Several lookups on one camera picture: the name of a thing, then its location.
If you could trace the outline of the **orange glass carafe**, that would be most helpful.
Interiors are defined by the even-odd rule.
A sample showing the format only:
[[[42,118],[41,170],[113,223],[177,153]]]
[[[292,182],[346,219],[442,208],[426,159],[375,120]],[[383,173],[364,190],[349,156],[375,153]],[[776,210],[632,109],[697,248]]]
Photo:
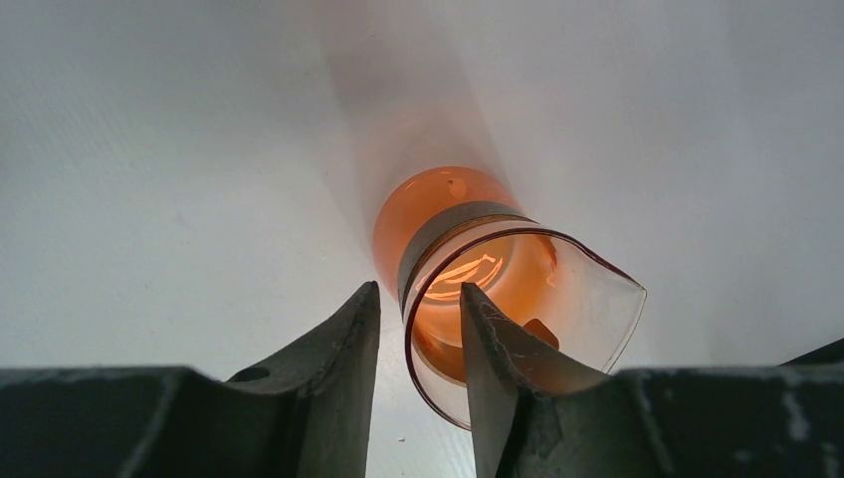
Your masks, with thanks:
[[[376,269],[397,301],[411,380],[442,418],[471,426],[461,290],[476,285],[518,326],[553,349],[612,370],[635,331],[643,285],[580,241],[528,218],[487,173],[422,171],[383,202]]]

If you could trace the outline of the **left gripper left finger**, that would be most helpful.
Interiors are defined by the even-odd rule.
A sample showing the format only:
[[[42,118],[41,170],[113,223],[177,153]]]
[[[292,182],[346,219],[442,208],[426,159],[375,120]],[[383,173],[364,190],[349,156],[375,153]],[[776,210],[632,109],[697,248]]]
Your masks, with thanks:
[[[5,368],[5,477],[361,477],[380,297],[220,381],[187,366]]]

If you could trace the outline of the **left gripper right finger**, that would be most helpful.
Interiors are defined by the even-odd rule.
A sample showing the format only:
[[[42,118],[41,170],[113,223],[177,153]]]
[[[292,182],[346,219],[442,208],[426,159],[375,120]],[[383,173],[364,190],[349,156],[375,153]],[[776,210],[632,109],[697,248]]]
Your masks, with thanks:
[[[843,345],[776,366],[606,374],[461,291],[481,477],[839,477]]]

